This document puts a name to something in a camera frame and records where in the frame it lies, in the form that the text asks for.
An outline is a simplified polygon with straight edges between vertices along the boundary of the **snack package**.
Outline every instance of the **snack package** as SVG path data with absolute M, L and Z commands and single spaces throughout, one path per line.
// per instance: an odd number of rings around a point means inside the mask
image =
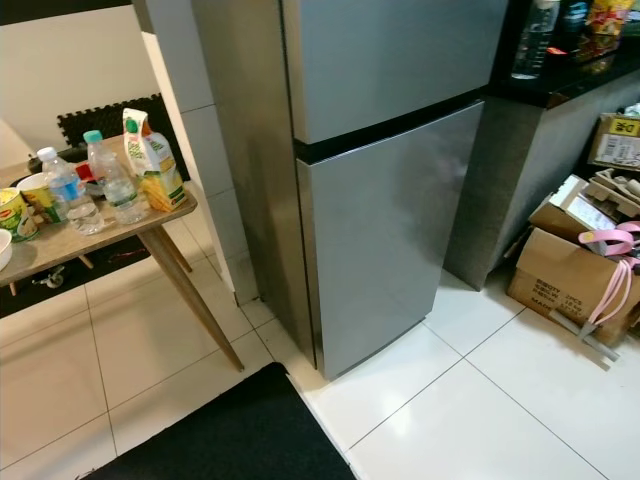
M 629 9 L 635 0 L 595 0 L 591 5 L 587 25 L 593 33 L 620 35 Z
M 151 208 L 170 212 L 186 199 L 182 177 L 169 142 L 151 131 L 147 116 L 147 112 L 124 109 L 124 150 Z

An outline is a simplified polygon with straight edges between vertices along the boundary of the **plastic cup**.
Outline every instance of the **plastic cup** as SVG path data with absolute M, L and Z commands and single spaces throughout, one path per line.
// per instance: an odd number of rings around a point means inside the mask
M 16 187 L 45 222 L 60 223 L 64 220 L 60 212 L 56 210 L 55 197 L 47 186 L 44 173 L 36 173 L 24 178 L 18 182 Z
M 13 242 L 29 240 L 38 234 L 38 226 L 17 188 L 0 190 L 0 228 L 11 232 Z

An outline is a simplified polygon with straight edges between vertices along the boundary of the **stainless steel refrigerator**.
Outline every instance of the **stainless steel refrigerator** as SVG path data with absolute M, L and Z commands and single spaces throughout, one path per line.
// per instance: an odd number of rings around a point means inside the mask
M 506 0 L 193 0 L 261 297 L 334 378 L 431 311 Z

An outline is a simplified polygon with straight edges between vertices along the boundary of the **bottle on counter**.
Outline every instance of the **bottle on counter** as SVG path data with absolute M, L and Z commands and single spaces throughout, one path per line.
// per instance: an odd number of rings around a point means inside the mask
M 560 0 L 534 0 L 531 3 L 511 70 L 513 78 L 531 80 L 540 76 L 559 12 Z
M 104 228 L 104 219 L 86 193 L 85 185 L 75 169 L 58 156 L 53 147 L 37 152 L 49 189 L 58 202 L 66 205 L 69 223 L 81 234 L 91 235 Z
M 119 223 L 130 224 L 142 220 L 147 215 L 138 191 L 118 161 L 115 153 L 102 143 L 99 130 L 85 132 L 89 168 L 93 178 L 104 191 L 107 201 L 115 210 Z

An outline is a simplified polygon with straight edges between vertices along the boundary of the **kitchen counter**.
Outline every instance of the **kitchen counter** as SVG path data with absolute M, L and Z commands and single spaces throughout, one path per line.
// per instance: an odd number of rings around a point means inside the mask
M 617 51 L 579 65 L 548 56 L 539 78 L 493 82 L 489 94 L 551 109 L 634 71 L 640 71 L 640 39 L 627 38 Z

